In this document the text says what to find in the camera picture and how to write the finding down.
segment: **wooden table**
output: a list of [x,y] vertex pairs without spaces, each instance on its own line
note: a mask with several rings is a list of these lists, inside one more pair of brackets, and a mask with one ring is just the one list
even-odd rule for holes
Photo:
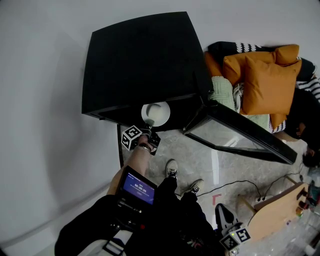
[[303,189],[307,192],[308,184],[296,183],[284,192],[258,203],[254,207],[245,201],[245,204],[255,213],[248,224],[251,241],[258,241],[281,230],[288,221],[296,218],[296,208],[299,206],[299,202],[306,201],[306,197],[303,195],[297,199],[297,195]]

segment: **table leg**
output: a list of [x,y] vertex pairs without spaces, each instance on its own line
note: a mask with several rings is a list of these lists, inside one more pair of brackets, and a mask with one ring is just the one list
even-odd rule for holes
[[285,178],[289,181],[291,181],[293,184],[297,184],[297,182],[295,182],[292,178],[290,178],[289,176],[285,176]]
[[249,210],[253,212],[253,214],[257,213],[257,210],[253,208],[251,204],[248,203],[248,201],[242,195],[239,194],[238,197],[249,208]]

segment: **white wall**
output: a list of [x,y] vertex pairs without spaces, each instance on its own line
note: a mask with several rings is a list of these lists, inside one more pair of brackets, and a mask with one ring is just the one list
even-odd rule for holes
[[320,65],[318,0],[0,1],[0,244],[12,255],[45,248],[57,228],[24,246],[11,239],[56,219],[119,167],[115,125],[80,114],[91,33],[176,11],[188,12],[202,48],[295,43]]

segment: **marble floor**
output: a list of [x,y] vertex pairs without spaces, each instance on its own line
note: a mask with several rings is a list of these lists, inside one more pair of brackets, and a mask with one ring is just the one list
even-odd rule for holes
[[[207,125],[208,129],[212,129],[213,127],[215,131],[220,130],[216,123]],[[203,127],[201,129],[195,130],[193,133],[198,136],[202,135],[203,138],[208,139],[209,137],[206,137],[208,136],[206,134],[208,130]],[[149,162],[146,177],[159,185],[166,176],[165,166],[167,161],[169,159],[176,159],[179,164],[177,194],[188,189],[193,181],[203,179],[205,181],[203,193],[221,187],[226,183],[249,180],[255,183],[264,195],[271,182],[285,174],[298,173],[300,171],[302,153],[306,148],[306,144],[303,141],[288,142],[287,144],[298,153],[298,156],[293,165],[287,165],[215,151],[182,135],[181,131],[178,130],[159,132],[158,135],[161,138],[161,142],[156,155]],[[228,131],[221,129],[221,133],[215,133],[214,137],[210,137],[210,140],[214,140],[211,142],[219,143],[219,145],[223,146],[230,143],[234,138],[235,134],[233,132],[228,134]],[[236,138],[235,143],[237,147],[259,147],[246,138],[239,136]],[[130,153],[122,147],[122,154],[124,161],[126,161]],[[307,176],[308,169],[305,167],[301,168],[304,181],[309,183],[311,178]],[[290,177],[295,181],[299,181],[299,175],[291,175]],[[276,195],[291,186],[292,183],[290,181],[281,178],[274,183],[268,195]],[[223,203],[228,205],[237,212],[238,219],[245,224],[250,221],[253,216],[252,212],[239,202],[237,196],[238,194],[245,196],[247,201],[253,205],[259,198],[254,185],[248,182],[235,183],[198,197],[198,203],[201,205],[206,219],[213,227],[215,227],[213,195],[219,194],[221,195],[216,197],[215,204]],[[301,250],[297,249],[297,241],[303,238],[308,242],[319,230],[320,218],[313,213],[305,212],[302,218],[292,221],[289,226],[286,226],[280,232],[274,233],[259,242],[249,242],[243,245],[240,248],[239,255],[303,255]]]

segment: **white plate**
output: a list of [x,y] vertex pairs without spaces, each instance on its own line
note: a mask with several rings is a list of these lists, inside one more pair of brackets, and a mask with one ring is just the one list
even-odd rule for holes
[[[163,110],[163,115],[162,118],[160,120],[157,120],[154,122],[154,127],[158,127],[158,126],[163,126],[170,117],[170,107],[168,105],[168,103],[164,102],[155,102],[152,104],[158,104],[159,106],[161,106],[161,109]],[[145,104],[143,105],[142,109],[141,109],[141,116],[143,121],[147,122],[148,120],[150,120],[150,118],[147,116],[147,108],[148,106],[151,104]]]

